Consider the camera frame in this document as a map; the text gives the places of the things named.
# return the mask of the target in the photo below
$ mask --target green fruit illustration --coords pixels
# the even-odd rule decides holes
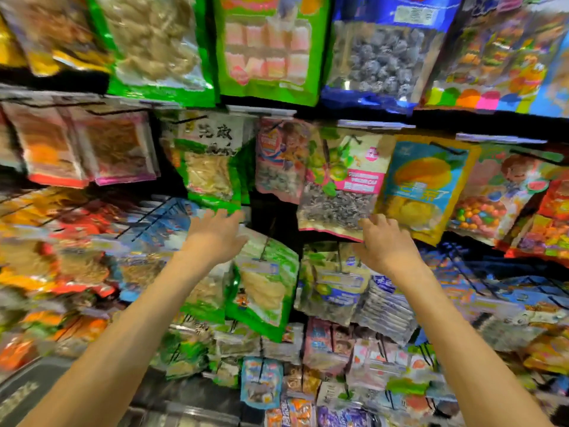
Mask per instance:
[[[328,285],[324,285],[323,283],[318,283],[316,290],[320,295],[330,295],[332,293],[332,289]]]
[[[326,159],[324,156],[320,154],[315,154],[314,156],[310,157],[309,166],[313,168],[322,168],[326,164]]]
[[[338,148],[332,148],[330,151],[330,163],[336,163],[340,161],[340,150]]]
[[[330,178],[334,181],[342,181],[348,177],[348,168],[343,164],[337,163],[330,168]]]

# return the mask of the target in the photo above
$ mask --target person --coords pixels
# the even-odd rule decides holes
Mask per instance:
[[[115,427],[174,315],[210,269],[234,258],[240,212],[192,219],[181,251],[56,382],[19,427]],[[401,289],[433,344],[468,427],[551,427],[537,403],[446,297],[407,230],[375,215],[361,222],[362,262]]]

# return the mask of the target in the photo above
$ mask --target right arm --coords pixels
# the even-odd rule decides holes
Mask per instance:
[[[407,230],[384,215],[361,222],[362,262],[385,274],[416,313],[468,427],[552,427],[514,373],[463,318],[425,265]]]

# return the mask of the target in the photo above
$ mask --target yellow package border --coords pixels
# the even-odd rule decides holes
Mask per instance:
[[[440,136],[427,136],[427,135],[395,135],[395,140],[399,142],[415,142],[420,144],[429,145],[431,143],[436,143],[441,145],[442,147],[452,148],[452,149],[459,149],[459,150],[467,150],[468,157],[464,163],[462,168],[462,172],[459,176],[459,179],[456,182],[456,186],[452,191],[452,195],[448,200],[447,206],[445,207],[445,211],[441,215],[440,222],[437,226],[429,231],[429,233],[424,233],[416,230],[410,230],[411,236],[416,240],[423,241],[424,243],[430,244],[432,246],[436,246],[440,241],[441,237],[443,236],[443,232],[447,227],[448,220],[451,218],[452,212],[456,206],[456,203],[459,200],[460,193],[462,192],[466,182],[468,181],[468,177],[476,164],[478,157],[480,157],[481,147],[479,145],[458,141],[456,139],[447,139],[442,138]],[[387,183],[383,183],[383,189],[385,189]],[[381,201],[377,201],[375,205],[375,213],[381,213],[385,210],[385,204],[387,203],[388,195],[384,191],[381,194]]]

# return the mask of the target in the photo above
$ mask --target barcode sticker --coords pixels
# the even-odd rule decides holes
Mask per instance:
[[[436,17],[437,9],[430,9],[429,7],[397,6],[394,22],[431,26],[435,22]]]

